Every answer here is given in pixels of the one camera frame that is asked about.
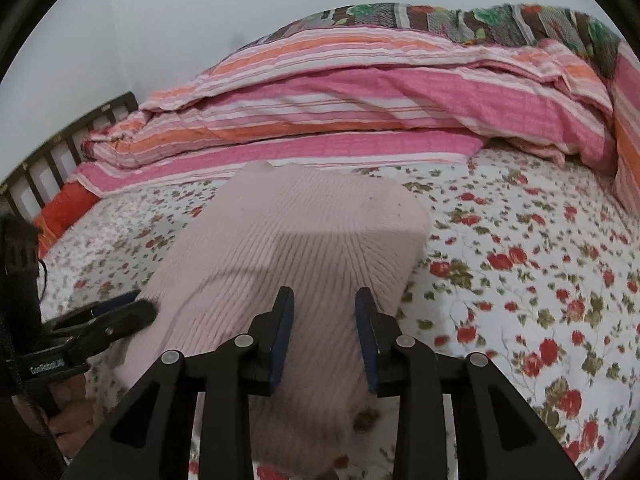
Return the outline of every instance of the floral bed sheet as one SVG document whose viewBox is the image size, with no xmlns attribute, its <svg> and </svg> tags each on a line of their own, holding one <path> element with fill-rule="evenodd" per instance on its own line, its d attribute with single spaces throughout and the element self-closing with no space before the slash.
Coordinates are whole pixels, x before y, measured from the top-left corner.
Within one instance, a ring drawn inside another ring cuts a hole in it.
<svg viewBox="0 0 640 480">
<path fill-rule="evenodd" d="M 610 199 L 610 183 L 571 161 L 560 169 L 501 148 L 468 164 L 353 171 L 397 180 L 431 211 L 431 237 L 396 313 L 402 331 L 437 352 L 485 352 L 583 476 L 603 479 L 640 426 L 639 227 Z M 44 316 L 143 286 L 223 184 L 102 200 L 47 255 Z M 105 352 L 88 373 L 101 413 L 124 393 L 111 367 Z M 372 399 L 326 477 L 390 479 L 397 416 L 395 400 Z M 449 412 L 449 429 L 451 420 Z M 454 433 L 447 438 L 453 479 Z M 195 437 L 194 457 L 197 448 Z M 195 475 L 197 460 L 190 468 Z M 268 466 L 255 471 L 261 480 L 288 478 Z"/>
</svg>

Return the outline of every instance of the person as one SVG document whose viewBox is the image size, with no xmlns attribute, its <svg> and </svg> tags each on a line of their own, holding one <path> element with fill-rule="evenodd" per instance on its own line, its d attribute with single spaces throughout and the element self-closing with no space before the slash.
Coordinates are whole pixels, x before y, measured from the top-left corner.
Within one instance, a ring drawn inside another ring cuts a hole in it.
<svg viewBox="0 0 640 480">
<path fill-rule="evenodd" d="M 49 418 L 40 410 L 44 422 L 56 437 L 60 451 L 68 458 L 75 457 L 95 431 L 94 402 L 86 398 L 85 387 L 84 375 L 71 377 L 61 383 L 50 384 L 49 388 L 60 408 L 60 413 Z M 22 396 L 16 396 L 12 400 L 15 409 L 26 425 L 35 433 L 42 434 L 42 428 L 40 428 L 26 399 Z"/>
</svg>

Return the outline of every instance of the red fabric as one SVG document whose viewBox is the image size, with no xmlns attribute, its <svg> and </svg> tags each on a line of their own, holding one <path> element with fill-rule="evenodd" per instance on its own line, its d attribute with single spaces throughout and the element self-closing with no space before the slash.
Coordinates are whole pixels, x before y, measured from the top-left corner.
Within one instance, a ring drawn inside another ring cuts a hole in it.
<svg viewBox="0 0 640 480">
<path fill-rule="evenodd" d="M 78 182 L 65 184 L 33 223 L 41 229 L 38 254 L 43 257 L 58 239 L 100 200 Z"/>
</svg>

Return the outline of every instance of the black cable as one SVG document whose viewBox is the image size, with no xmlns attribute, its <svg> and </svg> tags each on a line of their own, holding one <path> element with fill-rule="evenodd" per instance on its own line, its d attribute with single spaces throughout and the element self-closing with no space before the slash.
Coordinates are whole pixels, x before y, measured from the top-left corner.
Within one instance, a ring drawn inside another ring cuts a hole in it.
<svg viewBox="0 0 640 480">
<path fill-rule="evenodd" d="M 44 286 L 42 287 L 42 294 L 40 296 L 40 299 L 38 300 L 39 303 L 42 303 L 42 298 L 44 298 L 44 293 L 47 291 L 47 265 L 44 263 L 44 260 L 38 260 L 39 264 L 42 264 L 42 269 L 44 270 Z"/>
<path fill-rule="evenodd" d="M 11 341 L 11 336 L 9 336 L 7 325 L 4 319 L 4 312 L 2 312 L 2 310 L 0 310 L 0 345 L 9 354 L 8 359 L 6 359 L 5 362 L 9 367 L 9 371 L 11 372 L 11 375 L 15 384 L 18 386 L 18 389 L 21 391 L 24 398 L 26 399 L 27 406 L 31 410 L 31 413 L 33 413 L 33 416 L 36 418 L 36 421 L 38 423 L 40 431 L 44 436 L 44 439 L 47 441 L 47 443 L 49 444 L 49 447 L 53 451 L 53 455 L 56 459 L 56 462 L 58 462 L 58 465 L 60 466 L 62 471 L 64 471 L 66 469 L 66 460 L 65 460 L 65 457 L 62 455 L 62 452 L 60 451 L 58 444 L 56 443 L 56 438 L 49 430 L 49 427 L 46 425 L 46 423 L 44 422 L 44 419 L 42 418 L 42 414 L 40 413 L 40 410 L 35 405 L 31 397 L 25 390 L 24 385 L 22 384 L 22 378 L 20 377 L 20 372 L 18 371 L 18 368 L 15 364 L 14 344 Z"/>
</svg>

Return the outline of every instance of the ribbed fabric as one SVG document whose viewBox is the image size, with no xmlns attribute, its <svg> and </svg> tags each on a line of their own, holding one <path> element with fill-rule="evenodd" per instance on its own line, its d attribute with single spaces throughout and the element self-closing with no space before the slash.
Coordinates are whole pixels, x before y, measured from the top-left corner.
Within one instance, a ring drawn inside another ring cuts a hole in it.
<svg viewBox="0 0 640 480">
<path fill-rule="evenodd" d="M 184 229 L 144 288 L 158 318 L 132 339 L 117 374 L 131 386 L 164 350 L 217 348 L 290 286 L 284 374 L 273 397 L 251 399 L 252 449 L 256 460 L 318 475 L 340 455 L 369 395 L 354 295 L 368 286 L 394 314 L 427 225 L 397 182 L 250 163 Z"/>
</svg>

